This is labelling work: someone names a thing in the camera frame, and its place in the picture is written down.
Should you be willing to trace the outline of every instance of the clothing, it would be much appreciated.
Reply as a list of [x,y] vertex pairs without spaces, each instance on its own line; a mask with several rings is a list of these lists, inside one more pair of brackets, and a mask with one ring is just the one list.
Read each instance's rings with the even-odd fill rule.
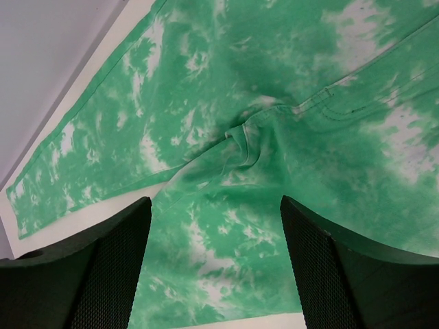
[[8,189],[21,237],[170,180],[130,328],[300,311],[282,195],[438,254],[438,14],[435,1],[158,0]]

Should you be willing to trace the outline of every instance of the tie-dye cloth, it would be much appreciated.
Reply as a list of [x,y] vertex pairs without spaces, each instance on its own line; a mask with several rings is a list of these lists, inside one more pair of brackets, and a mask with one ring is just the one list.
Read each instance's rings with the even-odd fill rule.
[[20,237],[169,181],[130,328],[300,311],[283,194],[439,254],[434,0],[158,0],[8,197]]

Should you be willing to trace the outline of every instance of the black object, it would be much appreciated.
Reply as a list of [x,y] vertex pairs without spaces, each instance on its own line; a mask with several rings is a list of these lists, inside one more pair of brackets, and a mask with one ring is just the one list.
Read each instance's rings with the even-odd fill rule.
[[127,328],[150,224],[143,197],[63,241],[0,261],[0,328]]
[[439,328],[439,258],[370,240],[281,203],[303,315],[314,328]]

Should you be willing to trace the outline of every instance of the green tie-dye shirt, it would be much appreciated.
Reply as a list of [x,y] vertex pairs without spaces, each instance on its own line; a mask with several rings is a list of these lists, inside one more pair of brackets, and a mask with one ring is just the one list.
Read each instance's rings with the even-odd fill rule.
[[158,0],[8,197],[20,237],[169,180],[130,328],[300,311],[289,195],[439,254],[434,0]]

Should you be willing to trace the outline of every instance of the green fabric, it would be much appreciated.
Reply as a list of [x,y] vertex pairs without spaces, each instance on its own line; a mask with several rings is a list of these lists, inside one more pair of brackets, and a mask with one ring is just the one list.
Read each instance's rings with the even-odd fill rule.
[[439,255],[436,1],[154,4],[8,197],[26,237],[169,181],[130,328],[300,311],[279,205]]

